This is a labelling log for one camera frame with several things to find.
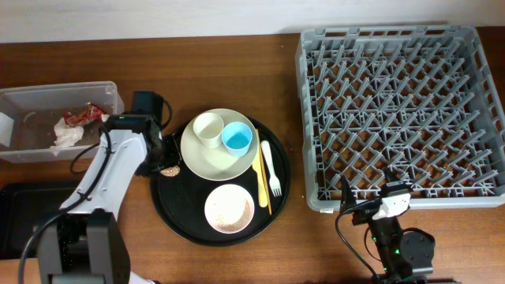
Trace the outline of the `brown cookie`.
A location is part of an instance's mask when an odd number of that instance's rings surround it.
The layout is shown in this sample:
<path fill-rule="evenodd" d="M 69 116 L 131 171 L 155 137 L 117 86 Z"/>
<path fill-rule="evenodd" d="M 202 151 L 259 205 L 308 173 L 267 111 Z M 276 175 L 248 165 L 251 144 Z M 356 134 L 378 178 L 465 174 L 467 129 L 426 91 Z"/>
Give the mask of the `brown cookie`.
<path fill-rule="evenodd" d="M 161 175 L 169 178 L 176 177 L 177 175 L 180 174 L 180 172 L 181 168 L 179 166 L 167 167 L 160 171 Z"/>

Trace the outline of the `cream cup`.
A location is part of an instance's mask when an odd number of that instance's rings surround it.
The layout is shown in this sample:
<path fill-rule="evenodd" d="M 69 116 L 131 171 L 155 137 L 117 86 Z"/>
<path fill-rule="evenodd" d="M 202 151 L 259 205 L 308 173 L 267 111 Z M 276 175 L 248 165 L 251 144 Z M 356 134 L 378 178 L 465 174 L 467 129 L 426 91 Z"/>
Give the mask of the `cream cup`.
<path fill-rule="evenodd" d="M 207 148 L 217 148 L 222 143 L 223 119 L 214 113 L 200 114 L 193 123 L 193 132 Z"/>

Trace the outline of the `white tissue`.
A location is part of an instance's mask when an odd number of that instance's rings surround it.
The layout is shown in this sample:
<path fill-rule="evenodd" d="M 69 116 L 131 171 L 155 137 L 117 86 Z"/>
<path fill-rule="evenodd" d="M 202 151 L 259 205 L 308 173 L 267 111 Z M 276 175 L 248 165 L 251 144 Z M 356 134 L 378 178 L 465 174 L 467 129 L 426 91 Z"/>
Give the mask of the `white tissue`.
<path fill-rule="evenodd" d="M 84 135 L 84 128 L 80 125 L 67 125 L 65 123 L 65 119 L 61 118 L 54 126 L 54 134 L 56 136 L 56 140 L 54 141 L 54 145 L 50 146 L 50 148 L 69 148 L 82 139 Z"/>
<path fill-rule="evenodd" d="M 109 114 L 102 114 L 102 115 L 101 115 L 101 121 L 102 121 L 102 122 L 106 122 L 106 121 L 107 121 L 107 119 L 108 119 L 109 117 L 110 117 L 110 115 L 109 115 Z"/>

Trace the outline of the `red snack wrapper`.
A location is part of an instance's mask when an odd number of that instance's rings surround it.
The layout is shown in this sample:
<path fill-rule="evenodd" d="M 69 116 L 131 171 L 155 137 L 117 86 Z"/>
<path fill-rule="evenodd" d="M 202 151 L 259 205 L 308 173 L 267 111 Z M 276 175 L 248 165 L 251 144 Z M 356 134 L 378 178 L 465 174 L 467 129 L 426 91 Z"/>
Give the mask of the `red snack wrapper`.
<path fill-rule="evenodd" d="M 65 123 L 68 126 L 84 126 L 102 118 L 107 112 L 93 103 L 89 103 L 86 110 L 80 114 L 63 114 Z"/>

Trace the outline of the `small pink bowl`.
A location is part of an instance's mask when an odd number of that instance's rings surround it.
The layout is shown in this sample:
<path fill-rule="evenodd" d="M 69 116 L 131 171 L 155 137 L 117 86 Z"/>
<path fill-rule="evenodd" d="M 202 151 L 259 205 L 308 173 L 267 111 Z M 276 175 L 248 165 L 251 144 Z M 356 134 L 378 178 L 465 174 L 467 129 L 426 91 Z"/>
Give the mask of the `small pink bowl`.
<path fill-rule="evenodd" d="M 254 213 L 252 195 L 235 184 L 220 185 L 208 195 L 204 204 L 208 224 L 221 234 L 243 231 L 253 220 Z"/>

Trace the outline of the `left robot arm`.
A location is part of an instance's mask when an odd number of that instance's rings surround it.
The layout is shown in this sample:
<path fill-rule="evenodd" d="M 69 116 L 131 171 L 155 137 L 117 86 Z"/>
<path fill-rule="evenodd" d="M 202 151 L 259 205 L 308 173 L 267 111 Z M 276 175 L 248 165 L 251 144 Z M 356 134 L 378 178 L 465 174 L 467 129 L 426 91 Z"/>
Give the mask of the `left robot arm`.
<path fill-rule="evenodd" d="M 120 114 L 103 124 L 96 155 L 75 191 L 31 243 L 43 283 L 144 283 L 130 267 L 118 213 L 132 178 L 167 164 L 153 114 Z"/>

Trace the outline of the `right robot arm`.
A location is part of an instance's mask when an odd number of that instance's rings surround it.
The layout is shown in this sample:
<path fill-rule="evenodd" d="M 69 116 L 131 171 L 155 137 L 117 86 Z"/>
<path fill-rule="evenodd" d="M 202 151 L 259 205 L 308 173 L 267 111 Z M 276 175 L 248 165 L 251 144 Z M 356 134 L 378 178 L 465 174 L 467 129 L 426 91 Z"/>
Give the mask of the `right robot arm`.
<path fill-rule="evenodd" d="M 352 216 L 355 226 L 368 226 L 365 236 L 371 236 L 379 254 L 384 273 L 375 272 L 372 266 L 350 246 L 336 227 L 337 234 L 350 251 L 372 272 L 373 283 L 426 283 L 433 272 L 432 259 L 436 241 L 418 228 L 403 229 L 398 217 L 410 209 L 411 185 L 399 179 L 388 168 L 378 197 L 358 203 L 349 182 L 342 179 L 342 204 L 335 222 L 344 215 Z"/>

